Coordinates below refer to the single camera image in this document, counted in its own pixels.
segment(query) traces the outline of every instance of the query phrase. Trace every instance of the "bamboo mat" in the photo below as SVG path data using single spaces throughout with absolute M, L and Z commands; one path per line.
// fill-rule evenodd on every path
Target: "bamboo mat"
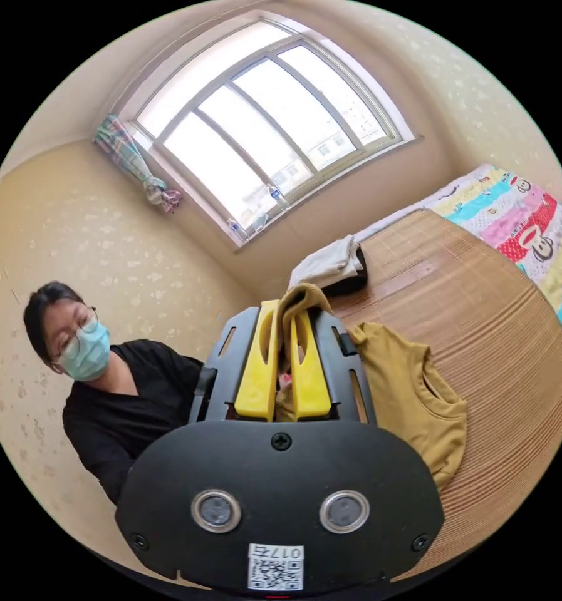
M 382 323 L 431 347 L 467 401 L 467 446 L 442 492 L 445 523 L 424 572 L 493 534 L 562 442 L 562 327 L 508 259 L 429 210 L 362 243 L 368 287 L 331 305 L 346 326 Z

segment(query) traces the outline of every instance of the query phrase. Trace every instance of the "ceiling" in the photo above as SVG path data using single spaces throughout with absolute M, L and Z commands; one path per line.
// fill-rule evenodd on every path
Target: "ceiling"
M 146 23 L 105 46 L 53 90 L 30 118 L 0 169 L 0 178 L 33 156 L 91 138 L 141 68 L 192 28 L 254 0 L 211 0 Z

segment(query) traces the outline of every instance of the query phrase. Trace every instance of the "woman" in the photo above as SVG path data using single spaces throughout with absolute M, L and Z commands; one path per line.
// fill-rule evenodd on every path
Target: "woman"
M 61 282 L 31 295 L 24 324 L 43 362 L 74 380 L 63 410 L 65 433 L 117 504 L 138 456 L 187 424 L 202 363 L 162 342 L 110 346 L 95 308 Z

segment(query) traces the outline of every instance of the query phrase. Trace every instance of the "yellow cloth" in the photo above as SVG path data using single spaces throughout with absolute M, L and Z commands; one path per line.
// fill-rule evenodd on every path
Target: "yellow cloth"
M 291 319 L 319 307 L 332 313 L 322 291 L 312 284 L 289 290 L 279 305 L 279 336 L 289 360 Z M 464 454 L 465 402 L 435 369 L 429 346 L 408 342 L 390 329 L 361 323 L 350 331 L 364 363 L 377 425 L 406 441 L 429 467 L 438 490 L 454 476 Z M 291 388 L 278 393 L 276 419 L 294 419 Z

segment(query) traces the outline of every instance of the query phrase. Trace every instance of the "black background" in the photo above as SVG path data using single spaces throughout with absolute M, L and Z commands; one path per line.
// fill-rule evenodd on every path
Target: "black background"
M 483 64 L 529 112 L 562 164 L 562 4 L 404 4 L 382 6 Z M 0 3 L 0 164 L 30 116 L 77 66 L 127 31 L 180 7 Z M 26 489 L 0 445 L 0 596 L 5 593 L 163 598 L 69 537 Z M 562 595 L 562 445 L 537 488 L 489 541 L 400 598 L 441 595 L 461 601 L 530 593 Z

